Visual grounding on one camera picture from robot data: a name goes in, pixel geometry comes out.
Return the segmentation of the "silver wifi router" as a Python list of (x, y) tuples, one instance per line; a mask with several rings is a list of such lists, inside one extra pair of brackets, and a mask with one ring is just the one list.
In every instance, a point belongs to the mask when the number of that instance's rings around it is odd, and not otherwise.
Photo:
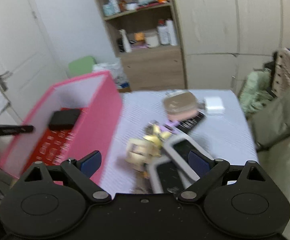
[(185, 174), (190, 181), (197, 181), (200, 176), (189, 165), (189, 152), (191, 150), (197, 151), (207, 158), (203, 169), (208, 171), (208, 161), (214, 158), (206, 152), (194, 139), (186, 134), (172, 135), (164, 143), (162, 148), (165, 150), (167, 156), (172, 162)]

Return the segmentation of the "silver ZDX router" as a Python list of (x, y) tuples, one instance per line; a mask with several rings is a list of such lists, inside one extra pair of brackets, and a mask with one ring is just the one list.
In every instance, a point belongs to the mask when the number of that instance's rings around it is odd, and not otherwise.
[(167, 156), (153, 160), (147, 165), (147, 172), (155, 194), (171, 193), (177, 196), (185, 189), (178, 168)]

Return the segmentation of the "pink storage box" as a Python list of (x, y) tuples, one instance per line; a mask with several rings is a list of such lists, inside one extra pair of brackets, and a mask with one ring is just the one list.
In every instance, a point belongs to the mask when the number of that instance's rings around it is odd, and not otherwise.
[(59, 165), (98, 150), (99, 183), (123, 103), (109, 71), (95, 72), (50, 87), (24, 120), (33, 131), (14, 137), (0, 157), (0, 168), (15, 178), (35, 161)]

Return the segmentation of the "red paper sheet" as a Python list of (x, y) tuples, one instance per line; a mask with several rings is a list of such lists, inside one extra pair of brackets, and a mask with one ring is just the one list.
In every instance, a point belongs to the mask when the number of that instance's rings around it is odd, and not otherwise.
[(47, 125), (46, 130), (28, 160), (28, 164), (30, 165), (35, 161), (42, 161), (46, 165), (53, 165), (54, 161), (60, 158), (62, 151), (66, 148), (67, 140), (72, 136), (73, 128), (69, 130), (51, 131)]

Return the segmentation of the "white patterned bed cover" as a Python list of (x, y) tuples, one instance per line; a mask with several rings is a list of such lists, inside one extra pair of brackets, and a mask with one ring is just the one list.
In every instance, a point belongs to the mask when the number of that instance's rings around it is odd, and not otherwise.
[[(190, 139), (183, 136), (173, 147), (185, 152), (190, 150), (190, 146), (198, 144), (212, 158), (224, 159), (232, 165), (257, 161), (252, 135), (236, 95), (230, 90), (193, 89), (191, 92), (199, 101), (221, 98), (225, 109), (221, 114), (206, 114), (189, 132)], [(125, 160), (127, 143), (131, 138), (141, 139), (149, 122), (164, 124), (167, 121), (162, 103), (167, 94), (166, 90), (122, 94), (123, 109), (107, 156), (102, 161), (99, 182), (99, 186), (110, 195), (133, 193), (137, 172)]]

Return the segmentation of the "black rectangular box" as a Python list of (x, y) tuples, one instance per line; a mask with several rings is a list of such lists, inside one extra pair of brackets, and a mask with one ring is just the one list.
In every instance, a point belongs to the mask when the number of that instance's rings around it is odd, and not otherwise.
[(81, 114), (81, 109), (64, 109), (51, 116), (48, 128), (51, 131), (72, 129)]

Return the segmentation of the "white charger cube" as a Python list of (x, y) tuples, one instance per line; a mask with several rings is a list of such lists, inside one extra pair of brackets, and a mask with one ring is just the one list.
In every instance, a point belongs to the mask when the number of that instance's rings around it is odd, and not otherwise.
[(220, 97), (206, 97), (205, 101), (205, 112), (208, 115), (218, 115), (225, 112), (223, 101)]

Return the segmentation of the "gold pink round case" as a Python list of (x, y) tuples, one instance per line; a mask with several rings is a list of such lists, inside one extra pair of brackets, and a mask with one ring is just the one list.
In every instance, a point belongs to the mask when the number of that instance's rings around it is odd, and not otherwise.
[(198, 113), (197, 98), (188, 90), (177, 90), (165, 96), (162, 101), (170, 121), (184, 121)]

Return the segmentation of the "white door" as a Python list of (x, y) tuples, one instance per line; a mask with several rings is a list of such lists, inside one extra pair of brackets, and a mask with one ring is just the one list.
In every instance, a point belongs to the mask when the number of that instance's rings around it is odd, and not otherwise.
[(0, 0), (0, 87), (18, 121), (48, 88), (67, 78), (34, 0)]

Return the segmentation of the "green folding table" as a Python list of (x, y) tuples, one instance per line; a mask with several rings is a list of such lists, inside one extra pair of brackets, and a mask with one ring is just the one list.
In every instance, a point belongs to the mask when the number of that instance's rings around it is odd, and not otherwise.
[(92, 56), (81, 57), (68, 64), (69, 76), (76, 77), (93, 72), (96, 64), (95, 58)]

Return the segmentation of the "white spray bottle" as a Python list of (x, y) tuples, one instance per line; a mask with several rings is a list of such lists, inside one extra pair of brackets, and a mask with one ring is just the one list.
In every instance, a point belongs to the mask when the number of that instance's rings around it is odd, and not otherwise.
[(129, 42), (128, 38), (127, 38), (126, 31), (124, 29), (120, 29), (119, 32), (121, 34), (121, 38), (122, 38), (122, 41), (123, 41), (123, 47), (124, 47), (125, 52), (126, 53), (131, 53), (132, 49), (131, 49), (130, 42)]

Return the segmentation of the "beige wardrobe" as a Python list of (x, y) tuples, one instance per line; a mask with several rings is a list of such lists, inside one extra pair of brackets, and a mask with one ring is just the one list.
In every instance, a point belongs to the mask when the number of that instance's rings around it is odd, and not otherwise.
[(237, 92), (290, 48), (290, 0), (174, 0), (190, 89)]

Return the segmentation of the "white cream jar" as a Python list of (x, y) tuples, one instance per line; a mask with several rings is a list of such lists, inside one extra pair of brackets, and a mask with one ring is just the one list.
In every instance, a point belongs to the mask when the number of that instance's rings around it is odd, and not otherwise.
[(145, 43), (148, 48), (156, 48), (160, 45), (157, 32), (150, 31), (145, 33)]

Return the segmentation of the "wooden bookshelf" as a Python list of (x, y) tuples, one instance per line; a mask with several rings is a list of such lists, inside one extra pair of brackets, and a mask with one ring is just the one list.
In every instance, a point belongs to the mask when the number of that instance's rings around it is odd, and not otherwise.
[[(184, 89), (182, 45), (174, 0), (95, 0), (102, 14), (116, 57), (121, 61), (131, 90)], [(126, 53), (120, 29), (132, 52)], [(160, 45), (148, 48), (145, 33), (155, 31)]]

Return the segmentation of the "yellow star keychain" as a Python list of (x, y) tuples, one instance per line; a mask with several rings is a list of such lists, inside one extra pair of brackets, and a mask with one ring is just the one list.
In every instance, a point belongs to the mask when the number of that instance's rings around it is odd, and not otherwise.
[(143, 139), (153, 143), (159, 150), (163, 143), (172, 136), (170, 131), (163, 131), (158, 123), (149, 123), (144, 129)]

